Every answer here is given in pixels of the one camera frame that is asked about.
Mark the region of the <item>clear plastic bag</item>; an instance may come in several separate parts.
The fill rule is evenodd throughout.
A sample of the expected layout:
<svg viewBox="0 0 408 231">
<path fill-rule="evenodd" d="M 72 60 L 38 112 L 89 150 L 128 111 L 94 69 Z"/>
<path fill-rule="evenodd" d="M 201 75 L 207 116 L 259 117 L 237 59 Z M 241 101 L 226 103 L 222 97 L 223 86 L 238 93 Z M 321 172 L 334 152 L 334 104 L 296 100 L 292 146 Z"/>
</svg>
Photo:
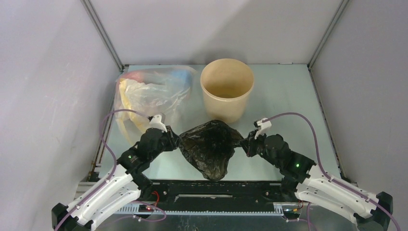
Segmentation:
<svg viewBox="0 0 408 231">
<path fill-rule="evenodd" d="M 164 114 L 175 127 L 192 90 L 197 71 L 189 66 L 144 68 L 122 74 L 115 87 L 115 121 L 129 144 L 150 126 L 146 116 Z"/>
</svg>

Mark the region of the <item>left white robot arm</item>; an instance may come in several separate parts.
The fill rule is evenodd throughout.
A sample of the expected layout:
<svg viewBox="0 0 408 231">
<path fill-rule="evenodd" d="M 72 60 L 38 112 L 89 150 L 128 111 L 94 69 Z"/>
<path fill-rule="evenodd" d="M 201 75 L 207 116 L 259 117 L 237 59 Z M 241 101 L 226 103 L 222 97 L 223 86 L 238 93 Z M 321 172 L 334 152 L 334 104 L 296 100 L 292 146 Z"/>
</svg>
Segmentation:
<svg viewBox="0 0 408 231">
<path fill-rule="evenodd" d="M 170 126 L 149 128 L 140 140 L 122 153 L 111 170 L 77 199 L 51 210 L 56 231 L 94 231 L 109 216 L 126 204 L 147 200 L 152 181 L 143 172 L 162 152 L 178 148 L 179 137 Z"/>
</svg>

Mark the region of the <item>black trash bag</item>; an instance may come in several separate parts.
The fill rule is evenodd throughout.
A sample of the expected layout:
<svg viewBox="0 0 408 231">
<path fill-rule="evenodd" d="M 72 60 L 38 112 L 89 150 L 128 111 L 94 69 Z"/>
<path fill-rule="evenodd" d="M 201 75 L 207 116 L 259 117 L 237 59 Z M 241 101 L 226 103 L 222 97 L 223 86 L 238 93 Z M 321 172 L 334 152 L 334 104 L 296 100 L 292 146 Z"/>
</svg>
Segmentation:
<svg viewBox="0 0 408 231">
<path fill-rule="evenodd" d="M 223 179 L 243 136 L 220 120 L 211 120 L 179 135 L 184 158 L 210 181 Z"/>
</svg>

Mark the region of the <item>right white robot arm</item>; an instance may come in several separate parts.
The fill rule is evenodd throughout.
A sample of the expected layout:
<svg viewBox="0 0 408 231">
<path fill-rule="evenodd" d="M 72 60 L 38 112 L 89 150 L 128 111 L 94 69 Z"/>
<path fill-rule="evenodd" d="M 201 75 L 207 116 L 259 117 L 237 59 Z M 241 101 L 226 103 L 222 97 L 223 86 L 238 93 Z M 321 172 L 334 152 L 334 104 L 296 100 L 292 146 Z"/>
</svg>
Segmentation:
<svg viewBox="0 0 408 231">
<path fill-rule="evenodd" d="M 393 198 L 373 194 L 323 172 L 312 159 L 292 151 L 279 134 L 256 136 L 252 131 L 239 145 L 248 157 L 259 155 L 283 175 L 280 196 L 317 204 L 355 224 L 360 231 L 386 231 L 393 212 Z"/>
</svg>

